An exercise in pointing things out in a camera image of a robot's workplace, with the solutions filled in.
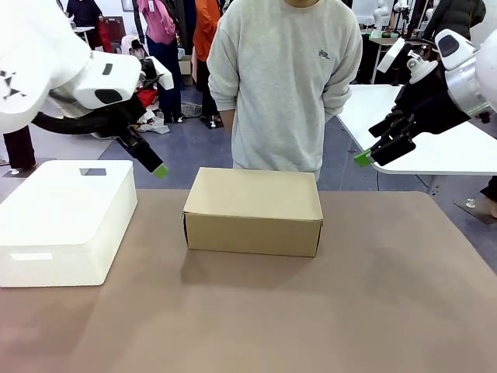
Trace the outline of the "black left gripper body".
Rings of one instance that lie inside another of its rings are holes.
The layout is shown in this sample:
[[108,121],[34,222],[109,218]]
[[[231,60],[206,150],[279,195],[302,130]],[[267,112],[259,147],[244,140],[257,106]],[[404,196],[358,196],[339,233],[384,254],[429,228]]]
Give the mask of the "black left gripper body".
[[93,132],[93,137],[107,139],[112,138],[112,134],[124,131],[129,131],[137,137],[137,132],[133,126],[146,113],[146,109],[137,96],[132,96],[128,101],[103,107],[103,113],[107,125],[103,129]]

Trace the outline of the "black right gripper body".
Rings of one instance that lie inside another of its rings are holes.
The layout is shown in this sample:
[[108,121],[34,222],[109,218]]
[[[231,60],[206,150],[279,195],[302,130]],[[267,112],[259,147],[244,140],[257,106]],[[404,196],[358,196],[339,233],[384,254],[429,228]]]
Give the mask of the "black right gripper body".
[[408,121],[411,138],[421,133],[442,134],[470,119],[451,99],[443,67],[404,85],[394,103],[391,112],[399,112]]

